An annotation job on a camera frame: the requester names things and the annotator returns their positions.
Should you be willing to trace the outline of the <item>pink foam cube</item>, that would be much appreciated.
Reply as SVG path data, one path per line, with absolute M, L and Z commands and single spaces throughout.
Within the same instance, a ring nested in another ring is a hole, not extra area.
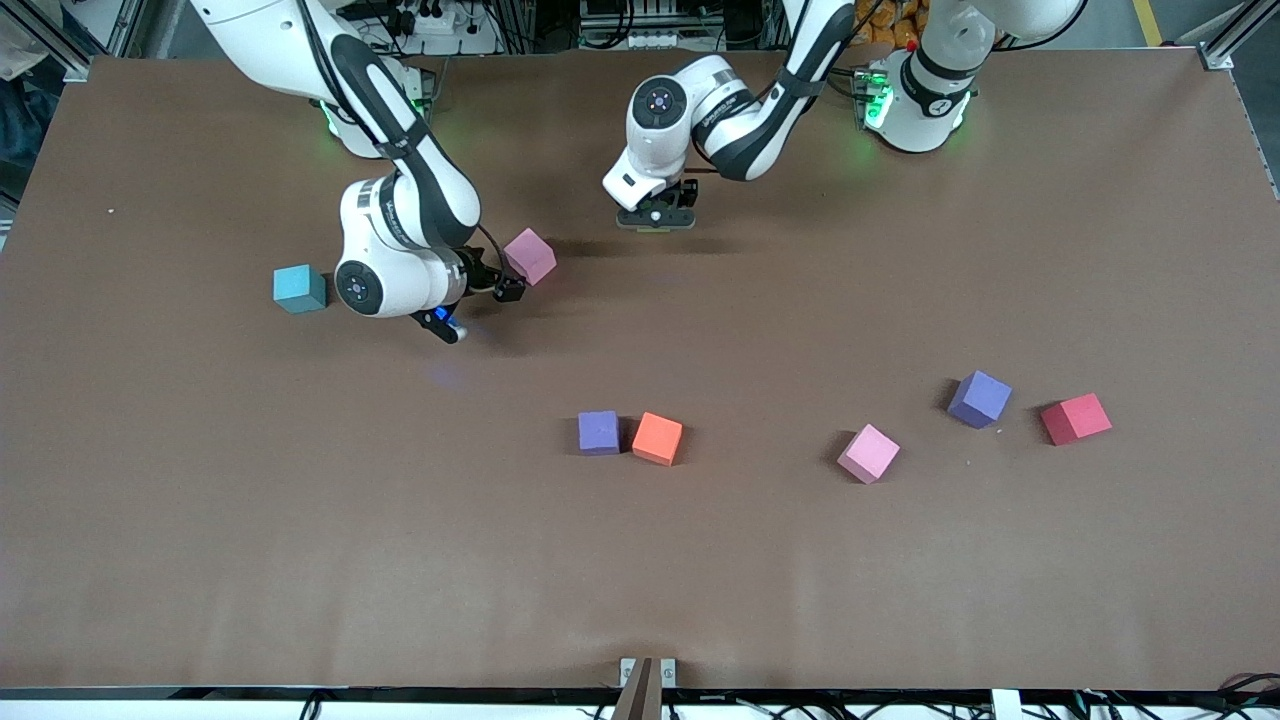
M 863 484 L 877 483 L 899 456 L 900 445 L 872 424 L 854 434 L 837 464 Z
M 531 227 L 504 246 L 506 260 L 529 284 L 544 281 L 556 268 L 554 249 Z

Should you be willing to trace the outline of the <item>purple foam cube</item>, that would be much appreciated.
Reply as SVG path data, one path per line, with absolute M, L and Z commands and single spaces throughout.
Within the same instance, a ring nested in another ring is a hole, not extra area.
M 1002 416 L 1011 395 L 1011 386 L 975 370 L 959 383 L 948 402 L 947 414 L 966 427 L 984 429 Z
M 621 452 L 620 418 L 616 411 L 586 411 L 577 415 L 579 452 L 585 456 Z

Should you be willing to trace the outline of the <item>teal foam cube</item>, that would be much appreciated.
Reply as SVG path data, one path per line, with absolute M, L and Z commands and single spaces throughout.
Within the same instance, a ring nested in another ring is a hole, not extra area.
M 308 264 L 278 268 L 273 272 L 271 299 L 289 314 L 319 311 L 328 305 L 326 281 Z

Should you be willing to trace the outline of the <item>orange foam cube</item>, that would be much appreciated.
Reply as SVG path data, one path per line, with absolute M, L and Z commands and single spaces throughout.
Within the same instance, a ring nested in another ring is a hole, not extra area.
M 682 423 L 644 413 L 631 441 L 631 452 L 649 462 L 669 468 L 675 465 L 682 438 Z

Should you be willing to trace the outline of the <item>white power strip with plugs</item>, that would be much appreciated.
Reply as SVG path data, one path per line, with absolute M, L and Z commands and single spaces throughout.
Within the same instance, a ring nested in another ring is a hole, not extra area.
M 474 6 L 466 0 L 381 0 L 393 38 L 475 35 Z

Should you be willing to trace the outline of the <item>pile of orange objects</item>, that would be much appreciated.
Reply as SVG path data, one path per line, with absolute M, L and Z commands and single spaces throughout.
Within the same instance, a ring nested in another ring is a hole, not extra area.
M 914 49 L 929 18 L 931 0 L 856 0 L 854 45 Z

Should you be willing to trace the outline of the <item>brown table cover sheet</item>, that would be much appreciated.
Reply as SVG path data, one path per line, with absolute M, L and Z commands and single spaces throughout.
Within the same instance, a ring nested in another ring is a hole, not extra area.
M 600 184 L 684 53 L 452 61 L 557 268 L 454 346 L 273 272 L 380 176 L 228 61 L 67 88 L 0 252 L 0 685 L 1213 689 L 1280 673 L 1280 202 L 1190 49 L 987 63 L 938 152 L 824 97 L 698 224 Z M 982 370 L 1012 387 L 974 429 Z M 1097 393 L 1112 428 L 1053 446 Z M 621 452 L 579 452 L 616 411 Z M 684 424 L 673 466 L 631 452 Z M 900 445 L 873 484 L 837 457 Z

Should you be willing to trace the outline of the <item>red foam cube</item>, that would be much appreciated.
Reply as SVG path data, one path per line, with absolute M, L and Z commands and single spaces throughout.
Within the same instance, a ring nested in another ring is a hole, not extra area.
M 1053 446 L 1071 445 L 1114 427 L 1097 393 L 1046 406 L 1039 413 L 1039 419 Z

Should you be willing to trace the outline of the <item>blue fabric item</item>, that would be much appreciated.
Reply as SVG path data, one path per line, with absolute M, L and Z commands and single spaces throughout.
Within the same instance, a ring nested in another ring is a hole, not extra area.
M 52 108 L 22 79 L 0 79 L 0 197 L 18 201 L 42 147 Z

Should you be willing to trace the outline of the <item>beige fabric item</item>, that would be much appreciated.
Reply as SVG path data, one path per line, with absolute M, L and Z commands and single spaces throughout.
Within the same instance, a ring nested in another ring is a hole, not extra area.
M 47 56 L 47 49 L 0 6 L 0 81 L 20 78 Z

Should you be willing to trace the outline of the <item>grey bracket with brown post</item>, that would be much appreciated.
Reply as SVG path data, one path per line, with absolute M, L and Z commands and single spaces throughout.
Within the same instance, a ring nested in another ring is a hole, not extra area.
M 677 688 L 676 659 L 620 660 L 621 692 L 611 720 L 681 720 L 664 692 Z

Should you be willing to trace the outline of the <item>silver aluminium frame profile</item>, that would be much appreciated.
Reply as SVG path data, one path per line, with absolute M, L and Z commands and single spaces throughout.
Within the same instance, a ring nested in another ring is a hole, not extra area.
M 155 0 L 0 0 L 6 20 L 63 70 L 84 82 L 96 56 L 138 56 Z
M 1233 54 L 1238 51 L 1270 19 L 1280 13 L 1280 0 L 1244 0 L 1219 22 L 1197 45 L 1199 58 L 1207 70 L 1226 70 L 1234 67 Z

